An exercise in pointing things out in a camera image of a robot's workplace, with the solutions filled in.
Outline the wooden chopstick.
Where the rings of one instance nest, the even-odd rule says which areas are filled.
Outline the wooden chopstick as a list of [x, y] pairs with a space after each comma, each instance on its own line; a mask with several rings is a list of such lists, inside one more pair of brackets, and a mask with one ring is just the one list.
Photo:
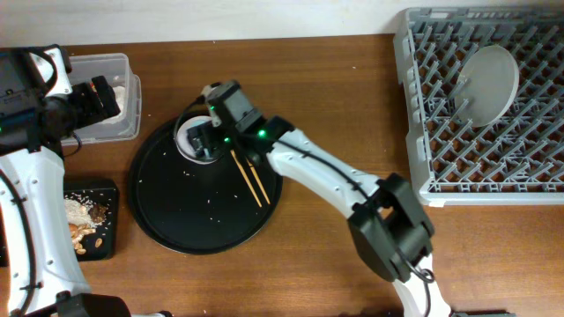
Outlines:
[[256, 183], [257, 183], [258, 187], [260, 188], [260, 190], [261, 190], [261, 192], [262, 192], [262, 194], [263, 194], [263, 197], [264, 197], [265, 201], [270, 205], [270, 204], [271, 204], [270, 198], [268, 197], [268, 195], [267, 195], [267, 193], [266, 193], [266, 191], [265, 191], [265, 189], [264, 189], [263, 183], [262, 183], [262, 181], [261, 181], [261, 179], [260, 179], [260, 177], [259, 177], [259, 175], [258, 175], [258, 173], [257, 173], [257, 171], [256, 171], [256, 169], [255, 169], [255, 167], [253, 166], [253, 164], [252, 164], [249, 160], [247, 160], [247, 163], [248, 163], [248, 165], [249, 165], [250, 171], [252, 172], [252, 174], [253, 174], [253, 176], [254, 176], [254, 178], [255, 178], [255, 180], [256, 180]]
[[246, 174], [246, 172], [245, 172], [243, 166], [241, 165], [240, 161], [237, 159], [237, 156], [236, 156], [236, 154], [235, 154], [235, 151], [234, 151], [234, 150], [230, 150], [230, 153], [231, 153], [231, 156], [232, 156], [233, 159], [234, 159], [235, 164], [237, 165], [237, 167], [238, 167], [238, 169], [239, 169], [239, 171], [240, 171], [240, 173], [241, 173], [241, 176], [242, 176], [243, 179], [245, 180], [245, 182], [246, 182], [246, 184], [247, 184], [247, 186], [248, 186], [248, 188], [249, 188], [249, 190], [250, 190], [252, 196], [255, 198], [257, 205], [259, 206], [259, 208], [262, 208], [263, 205], [262, 205], [260, 199], [258, 198], [258, 196], [257, 196], [257, 194], [256, 194], [256, 191], [255, 191], [255, 189], [253, 188], [253, 185], [251, 184], [251, 182], [250, 182], [250, 180], [249, 180], [249, 177], [248, 177], [248, 175]]

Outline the pink white bowl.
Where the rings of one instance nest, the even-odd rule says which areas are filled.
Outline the pink white bowl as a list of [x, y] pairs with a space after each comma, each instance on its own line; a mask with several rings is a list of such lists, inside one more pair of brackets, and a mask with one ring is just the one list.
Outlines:
[[221, 159], [226, 147], [222, 135], [209, 115], [197, 115], [184, 121], [176, 131], [175, 141], [184, 158], [199, 165]]

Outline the white tissue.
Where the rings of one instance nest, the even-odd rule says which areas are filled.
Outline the white tissue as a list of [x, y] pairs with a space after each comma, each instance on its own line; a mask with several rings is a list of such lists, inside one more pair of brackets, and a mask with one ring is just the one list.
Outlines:
[[106, 119], [106, 122], [109, 124], [113, 124], [119, 122], [125, 116], [125, 96], [126, 96], [126, 89], [124, 86], [116, 86], [113, 88], [115, 93], [115, 101], [119, 107], [120, 113], [116, 116], [110, 117]]

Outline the rice and food scraps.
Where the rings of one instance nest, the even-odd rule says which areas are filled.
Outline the rice and food scraps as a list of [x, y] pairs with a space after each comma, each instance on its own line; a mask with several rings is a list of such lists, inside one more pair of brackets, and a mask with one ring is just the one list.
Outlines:
[[109, 208], [107, 219], [102, 224], [96, 225], [92, 222], [88, 211], [95, 204], [100, 203], [95, 203], [89, 198], [82, 196], [65, 198], [63, 202], [68, 223], [77, 225], [79, 228], [79, 233], [74, 237], [71, 236], [71, 243], [76, 255], [87, 255], [93, 254], [94, 251], [100, 251], [105, 244], [105, 237], [107, 236], [107, 221], [110, 216]]

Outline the grey plate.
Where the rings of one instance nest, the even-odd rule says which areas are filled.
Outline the grey plate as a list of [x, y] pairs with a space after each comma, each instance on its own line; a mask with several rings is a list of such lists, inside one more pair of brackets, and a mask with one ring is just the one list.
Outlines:
[[455, 113], [472, 127], [497, 122], [516, 98], [520, 73], [510, 52], [492, 45], [472, 55], [459, 73], [462, 87], [455, 93]]

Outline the brown food chunk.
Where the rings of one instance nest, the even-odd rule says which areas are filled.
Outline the brown food chunk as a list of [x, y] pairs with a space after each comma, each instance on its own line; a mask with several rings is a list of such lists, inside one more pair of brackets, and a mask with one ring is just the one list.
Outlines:
[[107, 212], [108, 212], [108, 207], [100, 204], [95, 204], [88, 211], [88, 214], [94, 224], [100, 225], [107, 219]]

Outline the orange carrot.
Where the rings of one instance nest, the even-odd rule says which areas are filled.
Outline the orange carrot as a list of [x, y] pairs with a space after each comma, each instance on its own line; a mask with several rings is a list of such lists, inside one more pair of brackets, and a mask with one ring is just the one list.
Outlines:
[[79, 233], [79, 228], [78, 228], [77, 225], [68, 223], [68, 226], [69, 226], [69, 230], [70, 230], [70, 235], [72, 237], [76, 236]]

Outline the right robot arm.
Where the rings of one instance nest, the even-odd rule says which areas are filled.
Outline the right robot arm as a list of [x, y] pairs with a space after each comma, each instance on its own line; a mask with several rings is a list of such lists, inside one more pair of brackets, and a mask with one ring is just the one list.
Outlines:
[[434, 226], [411, 184], [396, 173], [364, 173], [314, 144], [279, 117], [267, 118], [238, 82], [207, 85], [194, 100], [207, 113], [181, 114], [173, 138], [182, 155], [209, 165], [230, 153], [257, 203], [269, 199], [256, 166], [299, 182], [346, 219], [360, 259], [393, 284], [405, 316], [455, 316], [433, 270]]

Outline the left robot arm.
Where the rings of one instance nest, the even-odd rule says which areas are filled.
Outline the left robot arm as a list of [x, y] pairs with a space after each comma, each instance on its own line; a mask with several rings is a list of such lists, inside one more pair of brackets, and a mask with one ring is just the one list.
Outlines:
[[72, 85], [57, 44], [1, 54], [1, 216], [11, 274], [10, 316], [128, 316], [94, 294], [79, 267], [63, 202], [62, 140], [117, 116], [103, 76]]

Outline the grey dishwasher rack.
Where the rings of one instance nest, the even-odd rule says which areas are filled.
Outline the grey dishwasher rack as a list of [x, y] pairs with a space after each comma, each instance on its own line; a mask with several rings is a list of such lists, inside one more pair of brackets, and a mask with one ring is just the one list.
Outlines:
[[[562, 203], [562, 9], [409, 8], [393, 44], [412, 185], [422, 203]], [[477, 127], [463, 118], [455, 96], [464, 65], [490, 45], [516, 59], [520, 78], [508, 110]]]

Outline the round black tray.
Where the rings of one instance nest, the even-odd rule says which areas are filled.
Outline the round black tray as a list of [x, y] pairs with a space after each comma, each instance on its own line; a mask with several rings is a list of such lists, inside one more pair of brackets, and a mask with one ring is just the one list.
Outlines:
[[199, 165], [178, 152], [170, 120], [143, 142], [128, 175], [132, 216], [152, 240], [185, 254], [216, 254], [239, 246], [270, 220], [283, 179], [268, 166], [256, 171], [270, 198], [260, 189], [259, 208], [232, 156]]

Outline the clear plastic bin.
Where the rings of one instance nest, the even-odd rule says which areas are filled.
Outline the clear plastic bin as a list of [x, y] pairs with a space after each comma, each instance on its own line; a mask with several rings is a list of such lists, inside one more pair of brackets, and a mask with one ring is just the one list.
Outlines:
[[70, 58], [72, 72], [70, 82], [79, 84], [92, 77], [104, 76], [112, 88], [124, 86], [125, 116], [116, 123], [105, 121], [78, 129], [76, 134], [82, 144], [129, 141], [137, 137], [142, 112], [142, 92], [139, 76], [130, 67], [128, 56], [123, 53], [102, 55], [78, 55]]

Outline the black rectangular bin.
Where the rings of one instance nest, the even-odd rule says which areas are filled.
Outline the black rectangular bin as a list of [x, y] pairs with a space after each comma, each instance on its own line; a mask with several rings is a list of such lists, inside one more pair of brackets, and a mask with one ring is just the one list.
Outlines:
[[98, 179], [90, 181], [69, 181], [63, 185], [63, 199], [72, 197], [85, 197], [109, 207], [110, 216], [107, 221], [107, 236], [105, 244], [100, 251], [93, 254], [76, 255], [80, 262], [107, 260], [115, 253], [117, 216], [119, 210], [120, 193], [112, 180]]

